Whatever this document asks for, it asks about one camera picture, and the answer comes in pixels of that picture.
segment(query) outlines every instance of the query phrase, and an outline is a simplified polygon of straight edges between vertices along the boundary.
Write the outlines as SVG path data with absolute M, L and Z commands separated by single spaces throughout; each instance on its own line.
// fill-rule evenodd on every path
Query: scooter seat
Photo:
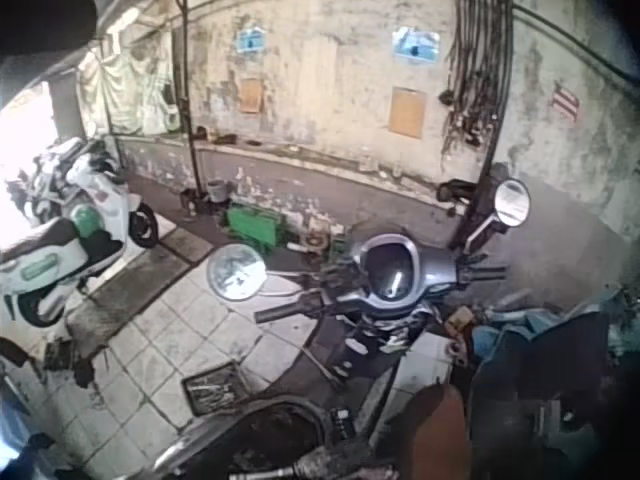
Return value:
M 64 246 L 78 238 L 75 225 L 68 218 L 54 218 L 29 231 L 23 238 L 0 250 L 0 263 L 31 253 L 47 245 Z

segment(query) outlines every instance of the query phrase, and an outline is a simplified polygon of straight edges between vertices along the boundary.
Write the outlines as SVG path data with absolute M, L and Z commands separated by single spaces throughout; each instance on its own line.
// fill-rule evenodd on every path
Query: rearview mirror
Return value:
M 225 300 L 248 300 L 260 291 L 266 280 L 264 260 L 249 245 L 225 245 L 209 257 L 207 281 L 213 291 Z
M 507 227 L 522 225 L 531 210 L 531 196 L 527 187 L 520 180 L 508 178 L 496 188 L 493 197 L 493 213 L 489 215 L 475 231 L 467 237 L 464 253 L 471 252 L 471 244 L 493 222 L 500 222 Z

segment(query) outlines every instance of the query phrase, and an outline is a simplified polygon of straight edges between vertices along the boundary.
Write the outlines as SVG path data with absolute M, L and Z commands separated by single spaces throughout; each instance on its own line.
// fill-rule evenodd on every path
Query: handlebar grip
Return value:
M 286 305 L 280 305 L 278 307 L 268 308 L 261 310 L 253 314 L 258 325 L 263 323 L 273 322 L 280 320 L 281 318 L 290 317 L 302 313 L 304 310 L 303 305 L 300 302 L 287 303 Z

